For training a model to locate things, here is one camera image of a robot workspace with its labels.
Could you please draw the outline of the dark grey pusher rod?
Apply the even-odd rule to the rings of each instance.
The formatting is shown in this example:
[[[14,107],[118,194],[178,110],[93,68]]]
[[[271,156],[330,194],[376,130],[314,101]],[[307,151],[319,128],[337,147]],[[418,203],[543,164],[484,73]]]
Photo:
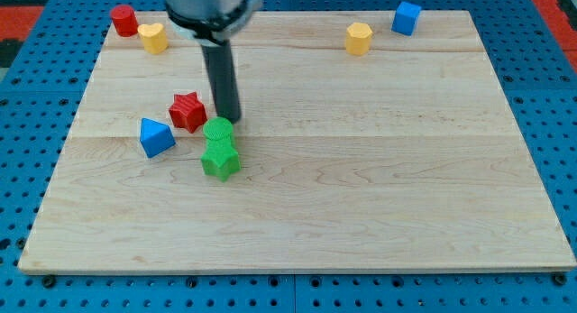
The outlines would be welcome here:
[[[241,119],[242,111],[231,44],[225,41],[221,45],[202,46],[201,50],[216,114],[236,123]]]

